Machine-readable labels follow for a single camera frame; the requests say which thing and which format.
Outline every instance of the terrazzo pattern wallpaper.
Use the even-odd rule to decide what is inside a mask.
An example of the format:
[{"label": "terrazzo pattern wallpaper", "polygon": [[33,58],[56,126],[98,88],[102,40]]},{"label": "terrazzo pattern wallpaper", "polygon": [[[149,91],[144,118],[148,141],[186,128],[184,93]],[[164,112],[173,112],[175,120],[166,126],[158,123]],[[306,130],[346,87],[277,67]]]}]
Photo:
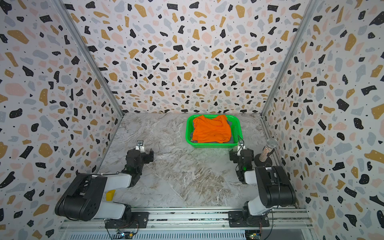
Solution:
[{"label": "terrazzo pattern wallpaper", "polygon": [[305,0],[65,0],[124,112],[260,112]]},{"label": "terrazzo pattern wallpaper", "polygon": [[0,1],[0,239],[53,239],[120,120],[48,1]]},{"label": "terrazzo pattern wallpaper", "polygon": [[320,1],[266,115],[319,239],[384,239],[383,1]]}]

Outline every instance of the green basket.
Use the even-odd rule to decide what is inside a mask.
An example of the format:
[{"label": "green basket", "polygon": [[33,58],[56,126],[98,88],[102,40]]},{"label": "green basket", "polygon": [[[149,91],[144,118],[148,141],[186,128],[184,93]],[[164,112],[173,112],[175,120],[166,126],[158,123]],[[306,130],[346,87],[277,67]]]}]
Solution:
[{"label": "green basket", "polygon": [[[228,121],[232,122],[231,131],[232,131],[234,143],[197,143],[197,142],[192,142],[191,141],[192,138],[190,136],[194,130],[193,120],[199,116],[201,116],[201,114],[200,115],[192,115],[187,120],[187,129],[185,131],[185,140],[187,141],[187,143],[189,143],[193,147],[195,147],[195,148],[203,148],[203,147],[205,147],[205,148],[233,148],[233,147],[237,146],[237,142],[238,142],[237,136],[239,135],[241,138],[243,138],[243,133],[241,132],[239,119],[235,116],[232,116],[232,115],[225,115],[227,117]],[[213,119],[217,116],[219,116],[219,115],[204,115],[204,117],[206,117],[208,119]]]}]

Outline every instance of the marble floor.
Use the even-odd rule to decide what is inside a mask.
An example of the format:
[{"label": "marble floor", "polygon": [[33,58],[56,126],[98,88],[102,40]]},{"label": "marble floor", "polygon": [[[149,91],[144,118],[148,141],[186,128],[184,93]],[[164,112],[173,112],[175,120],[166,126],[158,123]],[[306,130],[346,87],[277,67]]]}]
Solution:
[{"label": "marble floor", "polygon": [[[266,144],[258,114],[234,114],[246,147],[261,152]],[[185,141],[189,114],[127,113],[99,169],[115,173],[124,168],[125,155],[144,140],[154,161],[146,164],[138,183],[117,189],[114,202],[133,207],[241,207],[258,195],[255,185],[238,181],[229,149],[193,148]]]}]

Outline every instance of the yellow object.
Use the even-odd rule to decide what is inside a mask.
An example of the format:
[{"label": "yellow object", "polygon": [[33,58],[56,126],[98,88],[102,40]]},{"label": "yellow object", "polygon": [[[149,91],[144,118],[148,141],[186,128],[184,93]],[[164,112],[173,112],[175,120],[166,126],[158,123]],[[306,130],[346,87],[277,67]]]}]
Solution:
[{"label": "yellow object", "polygon": [[113,189],[113,190],[107,192],[107,194],[106,194],[106,200],[107,200],[107,201],[112,201],[112,199],[113,199],[113,195],[115,194],[115,191],[116,191],[116,190]]}]

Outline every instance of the orange shirt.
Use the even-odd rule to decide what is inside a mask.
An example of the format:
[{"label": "orange shirt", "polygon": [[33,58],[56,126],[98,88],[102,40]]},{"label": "orange shirt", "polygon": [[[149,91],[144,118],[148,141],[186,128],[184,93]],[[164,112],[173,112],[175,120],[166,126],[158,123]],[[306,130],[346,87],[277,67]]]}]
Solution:
[{"label": "orange shirt", "polygon": [[229,142],[231,139],[231,126],[227,122],[225,115],[220,115],[214,119],[208,119],[203,115],[193,120],[195,131],[192,141],[197,142]]}]

